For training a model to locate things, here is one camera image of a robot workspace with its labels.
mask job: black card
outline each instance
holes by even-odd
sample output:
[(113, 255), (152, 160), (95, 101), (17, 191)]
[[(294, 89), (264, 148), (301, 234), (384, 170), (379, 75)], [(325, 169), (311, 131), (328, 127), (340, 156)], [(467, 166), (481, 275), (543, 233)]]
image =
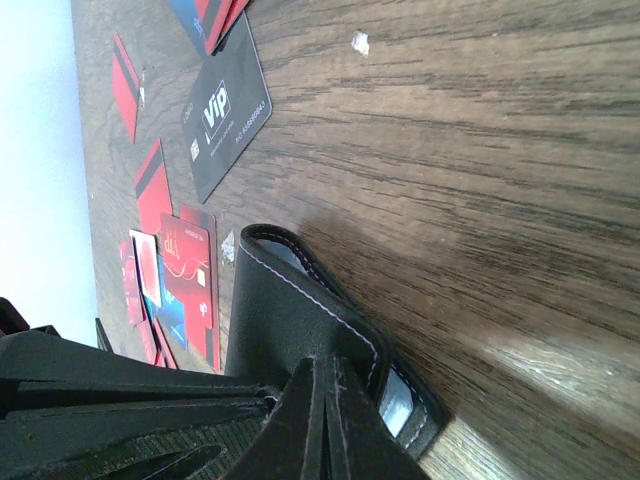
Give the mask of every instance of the black card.
[(204, 203), (271, 115), (246, 14), (202, 70), (182, 110), (198, 200)]

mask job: black wallet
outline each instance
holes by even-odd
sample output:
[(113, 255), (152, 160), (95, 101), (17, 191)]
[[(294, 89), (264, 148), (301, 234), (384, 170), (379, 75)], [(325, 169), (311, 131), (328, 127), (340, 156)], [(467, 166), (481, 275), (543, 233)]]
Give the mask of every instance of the black wallet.
[(417, 459), (450, 414), (296, 234), (250, 225), (241, 234), (225, 374), (284, 388), (305, 357), (346, 358), (393, 437)]

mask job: white wall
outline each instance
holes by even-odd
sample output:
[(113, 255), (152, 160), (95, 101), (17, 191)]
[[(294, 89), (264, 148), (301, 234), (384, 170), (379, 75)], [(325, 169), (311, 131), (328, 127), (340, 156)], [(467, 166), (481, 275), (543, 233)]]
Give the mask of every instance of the white wall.
[(71, 7), (0, 2), (0, 296), (96, 345)]

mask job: wood surface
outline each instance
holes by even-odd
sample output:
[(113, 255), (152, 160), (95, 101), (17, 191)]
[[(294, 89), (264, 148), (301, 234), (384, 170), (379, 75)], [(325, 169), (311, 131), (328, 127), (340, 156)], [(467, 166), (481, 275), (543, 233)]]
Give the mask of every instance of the wood surface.
[[(136, 356), (118, 245), (157, 137), (174, 211), (197, 205), (179, 115), (201, 61), (166, 2), (72, 4), (100, 313)], [(638, 478), (640, 2), (248, 14), (273, 115), (204, 206), (218, 243), (290, 228), (380, 318), (455, 412), (421, 460), (434, 479)], [(111, 94), (115, 30), (145, 72), (135, 145)], [(218, 267), (226, 345), (233, 266)]]

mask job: white spot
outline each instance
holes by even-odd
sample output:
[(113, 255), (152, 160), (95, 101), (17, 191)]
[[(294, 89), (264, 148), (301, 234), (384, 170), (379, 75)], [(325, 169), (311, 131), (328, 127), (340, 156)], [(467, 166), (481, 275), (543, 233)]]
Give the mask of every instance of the white spot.
[(235, 238), (233, 237), (233, 230), (229, 232), (227, 238), (222, 242), (222, 255), (229, 260), (229, 263), (233, 263), (236, 259), (236, 246)]
[(369, 56), (369, 35), (364, 32), (356, 32), (351, 40), (351, 46), (365, 57)]

